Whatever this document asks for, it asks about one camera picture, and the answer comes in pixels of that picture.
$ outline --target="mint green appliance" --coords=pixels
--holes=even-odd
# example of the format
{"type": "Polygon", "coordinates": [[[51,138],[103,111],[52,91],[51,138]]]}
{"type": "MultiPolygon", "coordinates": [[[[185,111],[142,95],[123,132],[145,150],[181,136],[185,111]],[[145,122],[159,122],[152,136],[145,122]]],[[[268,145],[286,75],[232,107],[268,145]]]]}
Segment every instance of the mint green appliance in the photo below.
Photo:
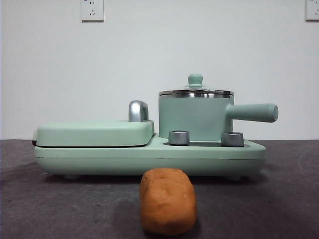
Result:
{"type": "Polygon", "coordinates": [[[143,175],[157,167],[235,178],[258,173],[266,149],[233,132],[233,120],[274,122],[277,106],[235,106],[233,92],[207,89],[202,79],[192,74],[186,88],[159,93],[159,133],[142,101],[130,103],[128,120],[41,125],[32,139],[36,163],[66,178],[143,175]]]}

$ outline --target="brown bread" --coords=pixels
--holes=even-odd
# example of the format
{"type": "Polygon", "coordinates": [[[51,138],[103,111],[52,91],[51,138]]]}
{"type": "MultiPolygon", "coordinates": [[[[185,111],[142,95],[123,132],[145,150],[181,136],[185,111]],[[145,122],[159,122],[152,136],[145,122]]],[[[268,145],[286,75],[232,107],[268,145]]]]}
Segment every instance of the brown bread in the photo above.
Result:
{"type": "Polygon", "coordinates": [[[140,183],[140,201],[145,231],[175,236],[189,231],[196,222],[194,188],[179,169],[147,171],[140,183]]]}

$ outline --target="wall outlet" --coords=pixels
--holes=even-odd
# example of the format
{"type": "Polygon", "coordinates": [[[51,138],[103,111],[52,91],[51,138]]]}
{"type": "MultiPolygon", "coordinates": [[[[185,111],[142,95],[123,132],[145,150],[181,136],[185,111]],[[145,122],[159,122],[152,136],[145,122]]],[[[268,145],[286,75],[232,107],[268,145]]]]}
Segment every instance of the wall outlet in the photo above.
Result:
{"type": "Polygon", "coordinates": [[[81,0],[82,21],[104,21],[104,0],[81,0]]]}
{"type": "Polygon", "coordinates": [[[319,21],[319,0],[306,0],[306,21],[319,21]]]}

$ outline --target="gray table surface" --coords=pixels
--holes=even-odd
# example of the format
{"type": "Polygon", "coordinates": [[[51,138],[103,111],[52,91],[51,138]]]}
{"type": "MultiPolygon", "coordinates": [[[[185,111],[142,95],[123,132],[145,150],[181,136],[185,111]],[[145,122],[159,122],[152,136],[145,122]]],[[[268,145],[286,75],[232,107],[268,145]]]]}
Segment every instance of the gray table surface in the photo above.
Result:
{"type": "MultiPolygon", "coordinates": [[[[319,140],[257,140],[268,159],[240,182],[191,177],[198,220],[178,238],[319,238],[319,140]]],[[[45,174],[30,140],[1,142],[2,239],[152,239],[139,219],[140,176],[45,174]]]]}

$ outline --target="stainless steel rim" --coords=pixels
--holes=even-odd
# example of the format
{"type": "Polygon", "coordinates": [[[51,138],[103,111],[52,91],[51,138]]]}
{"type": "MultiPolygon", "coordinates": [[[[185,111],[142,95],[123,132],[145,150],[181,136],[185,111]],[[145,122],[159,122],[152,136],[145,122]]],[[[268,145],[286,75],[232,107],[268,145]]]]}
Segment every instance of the stainless steel rim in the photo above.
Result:
{"type": "Polygon", "coordinates": [[[186,89],[186,90],[173,90],[173,91],[161,91],[159,96],[172,95],[172,94],[215,94],[215,95],[234,95],[232,91],[222,90],[206,90],[206,89],[186,89]]]}
{"type": "Polygon", "coordinates": [[[171,94],[171,95],[160,95],[159,98],[228,98],[233,99],[233,95],[222,95],[212,93],[183,93],[183,94],[171,94]]]}

